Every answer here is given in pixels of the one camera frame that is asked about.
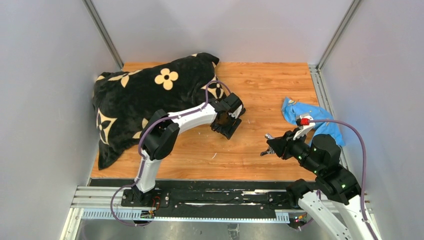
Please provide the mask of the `chrome faucet tap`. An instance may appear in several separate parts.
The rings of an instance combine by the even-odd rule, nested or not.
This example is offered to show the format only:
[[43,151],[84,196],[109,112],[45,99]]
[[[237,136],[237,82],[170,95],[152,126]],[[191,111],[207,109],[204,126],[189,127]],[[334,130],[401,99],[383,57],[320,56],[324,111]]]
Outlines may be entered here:
[[[266,138],[266,141],[274,139],[274,137],[272,135],[270,135],[269,133],[266,133],[264,135],[264,137]],[[275,154],[275,152],[274,152],[273,148],[268,144],[267,149],[265,151],[262,151],[260,153],[260,156],[262,157],[262,156],[265,156],[265,155],[273,155],[273,154]]]

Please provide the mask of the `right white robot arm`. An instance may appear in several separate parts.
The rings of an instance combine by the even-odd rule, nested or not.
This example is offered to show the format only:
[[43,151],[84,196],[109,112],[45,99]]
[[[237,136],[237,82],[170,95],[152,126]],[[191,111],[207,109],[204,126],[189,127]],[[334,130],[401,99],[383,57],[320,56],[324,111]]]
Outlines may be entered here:
[[328,134],[314,136],[310,144],[296,131],[283,136],[265,135],[268,148],[261,155],[275,154],[283,160],[295,158],[299,165],[312,172],[320,194],[324,195],[339,212],[339,220],[323,204],[320,195],[304,179],[286,187],[286,203],[301,208],[334,240],[380,240],[376,226],[362,200],[364,193],[352,172],[340,163],[341,149]]

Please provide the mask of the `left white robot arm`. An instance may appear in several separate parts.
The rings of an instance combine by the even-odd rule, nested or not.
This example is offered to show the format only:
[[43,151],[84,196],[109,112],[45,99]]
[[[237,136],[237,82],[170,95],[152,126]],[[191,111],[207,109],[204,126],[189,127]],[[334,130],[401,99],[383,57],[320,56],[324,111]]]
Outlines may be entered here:
[[179,135],[208,125],[212,131],[229,140],[241,124],[241,116],[245,112],[243,102],[234,93],[222,100],[207,98],[195,107],[178,112],[157,110],[140,136],[140,165],[134,182],[128,186],[131,189],[131,201],[142,207],[152,203],[152,190],[156,185],[160,165],[172,153]]

